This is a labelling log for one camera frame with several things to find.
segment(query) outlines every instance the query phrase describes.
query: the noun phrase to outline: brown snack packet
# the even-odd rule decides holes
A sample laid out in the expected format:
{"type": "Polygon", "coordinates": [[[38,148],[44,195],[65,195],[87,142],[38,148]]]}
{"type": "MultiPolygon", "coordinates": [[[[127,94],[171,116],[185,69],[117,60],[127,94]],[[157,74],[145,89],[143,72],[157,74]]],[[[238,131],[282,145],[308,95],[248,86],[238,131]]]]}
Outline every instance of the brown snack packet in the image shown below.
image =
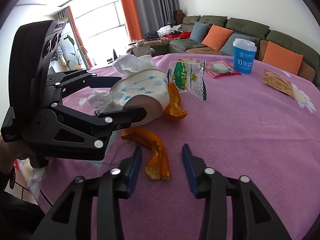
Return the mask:
{"type": "Polygon", "coordinates": [[[278,75],[268,71],[268,70],[264,70],[266,76],[263,78],[262,82],[273,87],[274,89],[277,89],[289,96],[291,96],[292,98],[294,98],[294,94],[293,94],[293,90],[292,90],[292,86],[291,83],[282,78],[279,77],[278,75]]]}
{"type": "Polygon", "coordinates": [[[178,59],[177,62],[187,62],[189,64],[192,64],[192,63],[200,63],[200,60],[197,60],[195,58],[182,58],[182,59],[178,59]]]}

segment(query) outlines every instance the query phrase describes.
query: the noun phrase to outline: red snack package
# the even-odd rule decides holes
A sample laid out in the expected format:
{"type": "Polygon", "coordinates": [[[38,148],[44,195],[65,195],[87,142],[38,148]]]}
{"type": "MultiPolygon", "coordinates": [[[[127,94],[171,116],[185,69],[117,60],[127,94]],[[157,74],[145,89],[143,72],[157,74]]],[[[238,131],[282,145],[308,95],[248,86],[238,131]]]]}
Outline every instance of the red snack package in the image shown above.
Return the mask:
{"type": "Polygon", "coordinates": [[[230,75],[241,75],[233,66],[225,61],[208,62],[205,65],[205,71],[212,77],[222,77],[230,75]]]}

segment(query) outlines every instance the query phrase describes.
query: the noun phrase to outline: blue paper cup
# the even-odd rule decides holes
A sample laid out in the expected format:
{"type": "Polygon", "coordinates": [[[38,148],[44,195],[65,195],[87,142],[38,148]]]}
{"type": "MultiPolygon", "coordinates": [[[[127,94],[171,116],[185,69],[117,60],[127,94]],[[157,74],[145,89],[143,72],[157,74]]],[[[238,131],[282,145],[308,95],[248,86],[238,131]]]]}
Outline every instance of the blue paper cup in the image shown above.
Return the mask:
{"type": "Polygon", "coordinates": [[[256,51],[257,47],[254,42],[235,39],[233,42],[234,68],[241,73],[249,74],[252,69],[256,51]]]}

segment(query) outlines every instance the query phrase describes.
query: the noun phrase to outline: cup lid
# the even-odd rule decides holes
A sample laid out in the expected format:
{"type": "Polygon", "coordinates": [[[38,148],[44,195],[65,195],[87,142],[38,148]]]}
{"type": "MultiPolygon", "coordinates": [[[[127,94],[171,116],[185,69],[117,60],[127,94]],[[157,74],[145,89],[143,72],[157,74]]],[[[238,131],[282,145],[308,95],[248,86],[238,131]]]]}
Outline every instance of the cup lid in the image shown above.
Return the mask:
{"type": "Polygon", "coordinates": [[[257,47],[252,41],[247,41],[244,39],[239,39],[236,38],[235,41],[233,42],[233,46],[239,48],[239,49],[244,49],[248,51],[257,51],[257,47]]]}

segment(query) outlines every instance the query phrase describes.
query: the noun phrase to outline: blue cushion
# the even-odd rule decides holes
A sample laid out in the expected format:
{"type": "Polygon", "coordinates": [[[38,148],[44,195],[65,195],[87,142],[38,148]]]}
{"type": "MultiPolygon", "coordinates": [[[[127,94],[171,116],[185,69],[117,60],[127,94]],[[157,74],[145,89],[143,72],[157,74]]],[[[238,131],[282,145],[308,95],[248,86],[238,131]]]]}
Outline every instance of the blue cushion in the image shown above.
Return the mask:
{"type": "Polygon", "coordinates": [[[191,35],[190,35],[190,40],[201,43],[203,40],[204,35],[207,32],[209,24],[208,23],[200,23],[200,22],[195,22],[195,26],[193,26],[191,35]]]}
{"type": "Polygon", "coordinates": [[[233,42],[235,41],[235,39],[243,39],[252,42],[254,41],[254,37],[239,33],[233,33],[228,39],[227,43],[220,49],[220,52],[233,57],[233,42]]]}

